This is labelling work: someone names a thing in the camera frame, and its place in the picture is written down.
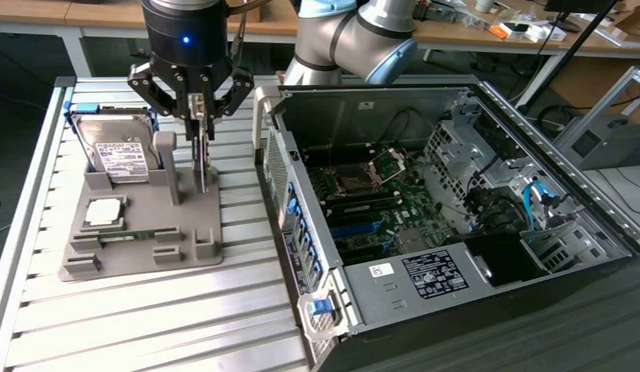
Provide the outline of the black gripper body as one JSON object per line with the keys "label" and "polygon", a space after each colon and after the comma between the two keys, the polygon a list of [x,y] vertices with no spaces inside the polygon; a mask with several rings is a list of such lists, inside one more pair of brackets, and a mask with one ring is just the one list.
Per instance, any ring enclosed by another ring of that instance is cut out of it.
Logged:
{"label": "black gripper body", "polygon": [[175,92],[211,95],[231,73],[227,4],[143,2],[149,73]]}

